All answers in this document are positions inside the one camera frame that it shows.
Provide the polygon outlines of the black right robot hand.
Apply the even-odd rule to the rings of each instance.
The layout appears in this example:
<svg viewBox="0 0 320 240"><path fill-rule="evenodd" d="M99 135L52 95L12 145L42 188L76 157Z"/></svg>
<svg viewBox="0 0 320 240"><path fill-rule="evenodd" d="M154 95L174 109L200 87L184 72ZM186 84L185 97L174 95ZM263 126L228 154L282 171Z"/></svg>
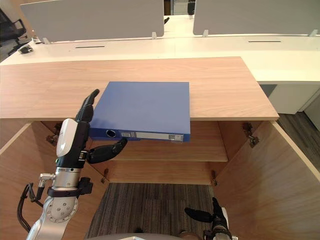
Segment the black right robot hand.
<svg viewBox="0 0 320 240"><path fill-rule="evenodd" d="M184 212L191 217L193 220L203 223L212 223L215 226L222 226L229 229L228 222L226 217L224 216L222 207L220 206L218 200L215 197L212 197L212 205L213 205L213 213L196 210L189 207L184 209Z"/></svg>

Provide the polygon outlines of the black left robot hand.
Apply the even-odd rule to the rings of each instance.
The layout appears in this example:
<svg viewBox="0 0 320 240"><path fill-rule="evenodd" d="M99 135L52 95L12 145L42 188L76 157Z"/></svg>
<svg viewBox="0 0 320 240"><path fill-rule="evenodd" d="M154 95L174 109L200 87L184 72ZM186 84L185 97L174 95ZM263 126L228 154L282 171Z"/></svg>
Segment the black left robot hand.
<svg viewBox="0 0 320 240"><path fill-rule="evenodd" d="M115 158L127 145L128 140L121 138L114 144L86 150L90 122L94 115L93 103L99 92L95 89L84 99L75 119L67 118L62 122L56 147L57 168L82 169L85 162L89 164L106 162Z"/></svg>

